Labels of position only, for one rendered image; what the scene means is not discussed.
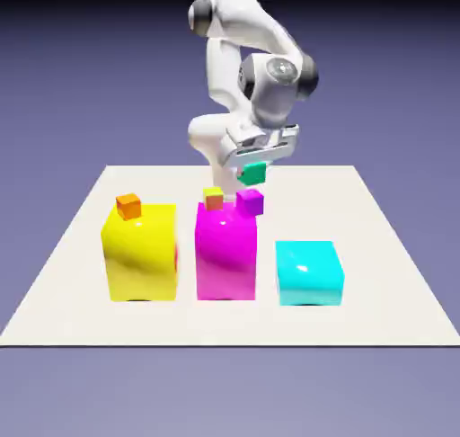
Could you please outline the large magenta box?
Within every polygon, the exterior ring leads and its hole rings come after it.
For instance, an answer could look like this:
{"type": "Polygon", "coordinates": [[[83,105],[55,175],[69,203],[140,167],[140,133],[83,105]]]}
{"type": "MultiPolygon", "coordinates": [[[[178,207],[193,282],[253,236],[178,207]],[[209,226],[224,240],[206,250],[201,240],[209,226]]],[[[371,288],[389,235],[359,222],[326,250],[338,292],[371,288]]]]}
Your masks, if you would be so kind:
{"type": "Polygon", "coordinates": [[[257,222],[231,202],[221,210],[198,205],[195,226],[197,298],[254,300],[257,222]]]}

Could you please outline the large cyan box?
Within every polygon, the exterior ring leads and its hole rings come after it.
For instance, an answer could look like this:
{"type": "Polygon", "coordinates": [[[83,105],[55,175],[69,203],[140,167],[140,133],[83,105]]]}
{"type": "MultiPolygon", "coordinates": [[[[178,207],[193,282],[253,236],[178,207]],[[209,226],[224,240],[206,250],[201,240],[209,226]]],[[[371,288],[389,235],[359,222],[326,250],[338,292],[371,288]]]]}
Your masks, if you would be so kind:
{"type": "Polygon", "coordinates": [[[345,274],[332,241],[275,243],[281,306],[339,306],[345,274]]]}

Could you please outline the small green cube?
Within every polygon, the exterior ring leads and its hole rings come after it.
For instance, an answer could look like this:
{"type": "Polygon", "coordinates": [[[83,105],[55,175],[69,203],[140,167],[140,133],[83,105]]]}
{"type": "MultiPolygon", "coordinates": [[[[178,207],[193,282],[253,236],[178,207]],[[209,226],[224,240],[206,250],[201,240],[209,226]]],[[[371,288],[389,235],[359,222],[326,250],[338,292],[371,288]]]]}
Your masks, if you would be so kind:
{"type": "Polygon", "coordinates": [[[237,171],[237,180],[245,186],[254,186],[265,183],[267,173],[266,162],[247,164],[237,171]]]}

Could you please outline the small orange cube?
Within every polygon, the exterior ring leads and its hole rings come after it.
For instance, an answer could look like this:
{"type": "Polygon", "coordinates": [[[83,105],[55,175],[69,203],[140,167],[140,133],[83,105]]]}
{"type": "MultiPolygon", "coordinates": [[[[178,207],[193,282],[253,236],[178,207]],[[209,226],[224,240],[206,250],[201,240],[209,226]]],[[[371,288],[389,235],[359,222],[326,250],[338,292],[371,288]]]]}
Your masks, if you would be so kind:
{"type": "Polygon", "coordinates": [[[137,219],[142,215],[142,203],[135,193],[117,196],[116,207],[123,220],[137,219]]]}

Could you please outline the large yellow box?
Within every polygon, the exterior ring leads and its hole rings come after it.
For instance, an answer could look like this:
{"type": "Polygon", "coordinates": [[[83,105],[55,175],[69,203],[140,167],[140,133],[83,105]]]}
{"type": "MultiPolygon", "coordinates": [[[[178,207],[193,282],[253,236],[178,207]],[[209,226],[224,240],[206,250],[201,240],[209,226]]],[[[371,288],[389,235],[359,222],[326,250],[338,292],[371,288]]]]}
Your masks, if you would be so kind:
{"type": "Polygon", "coordinates": [[[176,206],[144,204],[142,215],[124,220],[113,208],[101,232],[113,301],[176,299],[176,206]]]}

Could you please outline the small purple cube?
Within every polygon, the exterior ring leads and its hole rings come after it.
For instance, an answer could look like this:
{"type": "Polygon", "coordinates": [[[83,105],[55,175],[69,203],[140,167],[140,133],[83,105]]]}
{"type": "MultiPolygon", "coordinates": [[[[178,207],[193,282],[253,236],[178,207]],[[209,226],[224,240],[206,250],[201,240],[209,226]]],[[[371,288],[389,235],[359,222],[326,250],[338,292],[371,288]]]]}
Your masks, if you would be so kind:
{"type": "Polygon", "coordinates": [[[259,216],[264,212],[264,196],[256,189],[241,190],[236,193],[236,209],[245,216],[259,216]]]}

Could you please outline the small yellow cube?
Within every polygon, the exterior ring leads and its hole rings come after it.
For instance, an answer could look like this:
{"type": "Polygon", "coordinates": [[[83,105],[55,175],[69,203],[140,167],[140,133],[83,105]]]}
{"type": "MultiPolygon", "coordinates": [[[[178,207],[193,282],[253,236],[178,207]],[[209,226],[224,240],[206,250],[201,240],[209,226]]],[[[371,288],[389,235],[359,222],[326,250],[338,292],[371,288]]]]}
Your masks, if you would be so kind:
{"type": "Polygon", "coordinates": [[[203,190],[203,203],[206,210],[221,210],[224,206],[224,193],[218,186],[203,190]]]}

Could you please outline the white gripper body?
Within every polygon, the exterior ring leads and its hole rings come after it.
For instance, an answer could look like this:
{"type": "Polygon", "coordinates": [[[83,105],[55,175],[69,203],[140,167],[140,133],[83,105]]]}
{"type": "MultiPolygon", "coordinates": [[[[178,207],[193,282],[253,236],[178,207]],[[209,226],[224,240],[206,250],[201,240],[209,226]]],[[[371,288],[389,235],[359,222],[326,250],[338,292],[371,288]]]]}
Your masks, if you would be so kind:
{"type": "Polygon", "coordinates": [[[219,164],[223,167],[242,168],[256,162],[271,163],[289,157],[296,147],[298,134],[298,124],[280,129],[234,124],[226,128],[220,140],[219,164]]]}

